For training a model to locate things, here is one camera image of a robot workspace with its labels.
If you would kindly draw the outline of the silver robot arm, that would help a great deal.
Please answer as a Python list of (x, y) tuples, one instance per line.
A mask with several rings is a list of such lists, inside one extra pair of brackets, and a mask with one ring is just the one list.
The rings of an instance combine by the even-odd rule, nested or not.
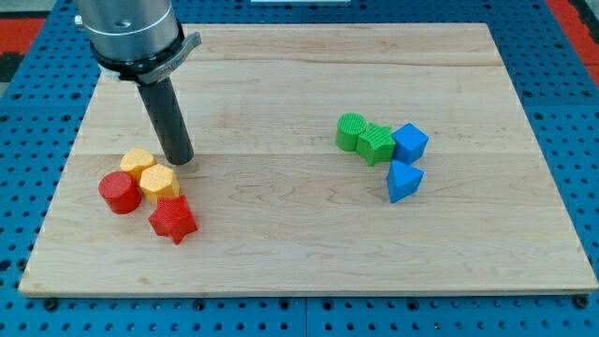
[(90, 39), (97, 62), (121, 81), (167, 79), (201, 44), (187, 35), (170, 0), (76, 0), (76, 25)]

